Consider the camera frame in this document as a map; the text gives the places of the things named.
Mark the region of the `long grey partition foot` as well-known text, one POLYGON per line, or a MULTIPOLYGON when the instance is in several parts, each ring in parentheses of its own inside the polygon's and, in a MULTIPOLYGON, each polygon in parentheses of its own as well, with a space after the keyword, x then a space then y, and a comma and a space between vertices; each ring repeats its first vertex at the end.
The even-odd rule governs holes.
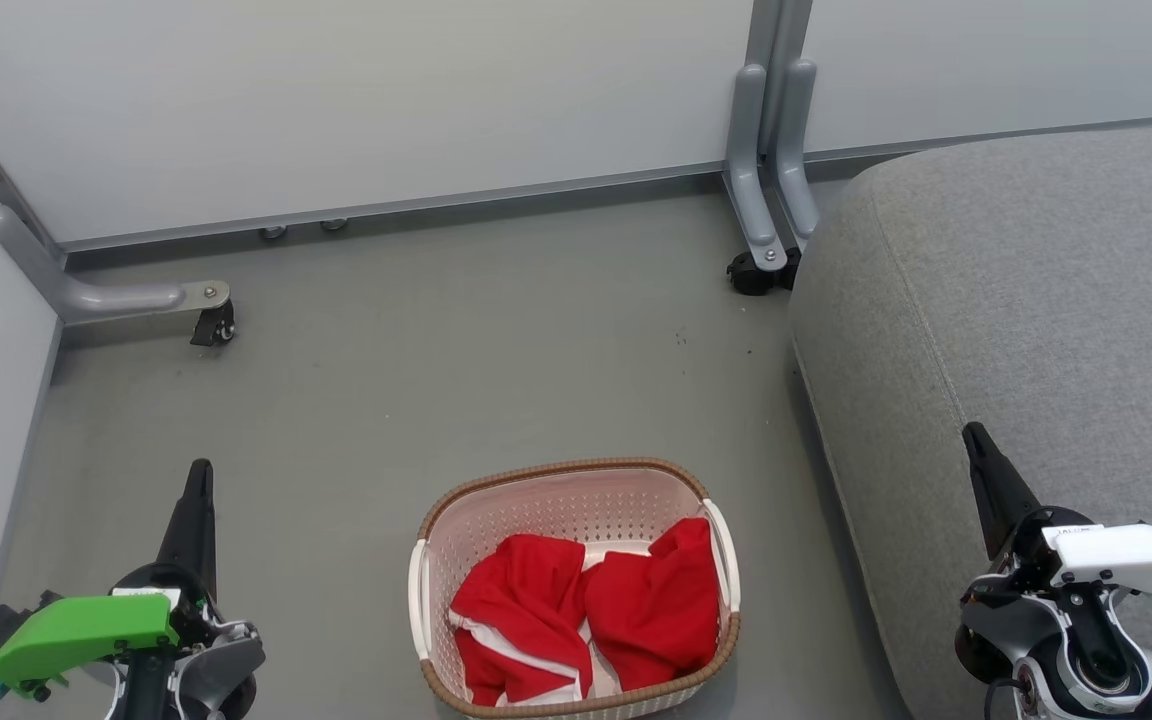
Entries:
POLYGON ((0 204, 0 247, 68 325, 141 316, 200 314, 230 300, 223 281, 92 285, 70 275, 9 206, 0 204))

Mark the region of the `grey upright partition foot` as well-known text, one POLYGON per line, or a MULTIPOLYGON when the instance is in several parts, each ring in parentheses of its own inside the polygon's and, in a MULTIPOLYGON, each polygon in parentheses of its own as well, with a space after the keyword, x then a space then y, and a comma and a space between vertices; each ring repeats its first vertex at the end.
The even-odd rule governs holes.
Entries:
POLYGON ((820 219, 805 167, 806 126, 814 79, 814 61, 799 58, 788 65, 783 78, 783 108, 774 146, 776 181, 786 213, 796 236, 803 241, 812 237, 820 219))
POLYGON ((722 176, 756 268, 774 273, 785 268, 788 256, 759 177, 758 141, 765 83, 767 70, 763 65, 745 65, 736 73, 722 176))

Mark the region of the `white perforated laundry basket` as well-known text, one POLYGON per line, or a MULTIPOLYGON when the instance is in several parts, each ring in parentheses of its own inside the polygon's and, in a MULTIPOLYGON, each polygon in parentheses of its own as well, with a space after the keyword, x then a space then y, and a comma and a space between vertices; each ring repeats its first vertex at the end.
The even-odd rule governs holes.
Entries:
POLYGON ((681 705, 721 673, 736 650, 740 601, 736 546, 722 511, 695 475, 657 457, 558 462, 452 488, 422 521, 407 570, 408 615, 422 676, 457 720, 635 720, 681 705), (609 666, 596 661, 591 700, 521 708, 471 702, 447 612, 473 562, 518 533, 585 543, 589 560, 612 551, 645 553, 669 525, 685 518, 708 521, 721 588, 717 657, 708 665, 672 682, 616 694, 609 666))

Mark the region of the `red cloth garment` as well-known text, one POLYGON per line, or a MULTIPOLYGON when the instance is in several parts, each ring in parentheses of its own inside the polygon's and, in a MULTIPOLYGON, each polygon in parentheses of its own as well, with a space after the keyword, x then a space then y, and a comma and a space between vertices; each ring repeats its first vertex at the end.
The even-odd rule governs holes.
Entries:
POLYGON ((717 655, 719 612, 708 520, 685 518, 645 553, 593 564, 579 541, 508 537, 447 615, 472 702, 505 707, 589 700, 596 659, 626 692, 700 670, 717 655))

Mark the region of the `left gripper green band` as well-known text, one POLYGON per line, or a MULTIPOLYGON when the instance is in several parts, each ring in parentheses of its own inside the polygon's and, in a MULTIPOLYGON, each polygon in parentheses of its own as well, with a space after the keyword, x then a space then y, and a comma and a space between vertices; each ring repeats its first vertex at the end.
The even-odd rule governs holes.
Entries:
POLYGON ((214 468, 192 461, 156 560, 100 596, 73 596, 26 620, 0 647, 0 680, 35 694, 101 660, 131 661, 141 651, 172 661, 211 635, 218 596, 214 468))

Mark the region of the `grey fabric sofa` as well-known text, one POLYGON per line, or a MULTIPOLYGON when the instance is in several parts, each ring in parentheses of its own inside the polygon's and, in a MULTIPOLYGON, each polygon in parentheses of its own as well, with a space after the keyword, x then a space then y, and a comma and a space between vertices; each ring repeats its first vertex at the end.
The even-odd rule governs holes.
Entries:
POLYGON ((961 430, 1043 503, 1152 525, 1152 128, 996 138, 852 179, 791 343, 911 720, 980 720, 958 598, 988 555, 961 430))

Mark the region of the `black double caster wheel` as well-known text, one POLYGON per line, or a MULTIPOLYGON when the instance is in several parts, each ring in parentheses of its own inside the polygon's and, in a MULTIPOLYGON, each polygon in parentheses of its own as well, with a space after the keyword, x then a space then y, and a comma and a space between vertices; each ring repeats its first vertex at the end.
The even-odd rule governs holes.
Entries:
POLYGON ((778 253, 780 258, 786 260, 786 264, 782 268, 776 270, 776 272, 761 270, 755 262, 755 258, 761 258, 763 255, 767 255, 768 252, 771 252, 770 249, 759 252, 746 251, 733 258, 732 264, 728 264, 726 268, 726 276, 728 283, 732 286, 732 291, 744 296, 765 296, 770 291, 776 290, 776 288, 782 288, 786 291, 794 290, 801 256, 803 256, 801 255, 801 250, 794 247, 794 249, 778 253))

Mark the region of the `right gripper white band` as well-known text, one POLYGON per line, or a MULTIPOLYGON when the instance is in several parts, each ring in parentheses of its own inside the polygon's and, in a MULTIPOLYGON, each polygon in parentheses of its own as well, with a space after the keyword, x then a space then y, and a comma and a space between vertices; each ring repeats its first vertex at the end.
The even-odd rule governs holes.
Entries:
POLYGON ((983 541, 996 559, 984 575, 984 600, 1051 600, 1064 588, 1152 598, 1152 525, 1106 526, 1078 511, 1041 507, 979 420, 965 425, 963 444, 983 541))

